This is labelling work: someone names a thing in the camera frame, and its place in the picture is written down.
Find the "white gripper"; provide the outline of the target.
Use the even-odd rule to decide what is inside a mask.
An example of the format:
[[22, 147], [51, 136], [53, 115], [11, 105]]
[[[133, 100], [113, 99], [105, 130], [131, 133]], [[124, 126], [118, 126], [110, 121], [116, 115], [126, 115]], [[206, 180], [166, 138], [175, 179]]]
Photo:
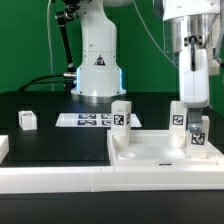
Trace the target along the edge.
[[209, 103], [209, 74], [208, 59], [205, 49], [195, 52], [196, 70], [191, 70], [190, 51], [179, 54], [179, 90], [180, 101], [186, 108], [188, 115], [188, 130], [202, 131], [203, 107]]

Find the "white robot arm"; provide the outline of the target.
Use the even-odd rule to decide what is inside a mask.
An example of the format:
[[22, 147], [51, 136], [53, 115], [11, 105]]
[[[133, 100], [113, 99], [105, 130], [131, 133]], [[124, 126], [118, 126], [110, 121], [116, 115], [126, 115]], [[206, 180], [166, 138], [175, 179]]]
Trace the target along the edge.
[[[79, 3], [83, 56], [77, 69], [77, 86], [72, 91], [76, 96], [97, 102], [125, 92], [116, 64], [116, 27], [106, 17], [104, 8], [133, 1]], [[153, 8], [170, 25], [171, 51], [178, 55], [180, 102], [187, 109], [188, 130], [199, 133], [203, 108], [209, 104], [209, 76], [222, 64], [224, 0], [153, 0]]]

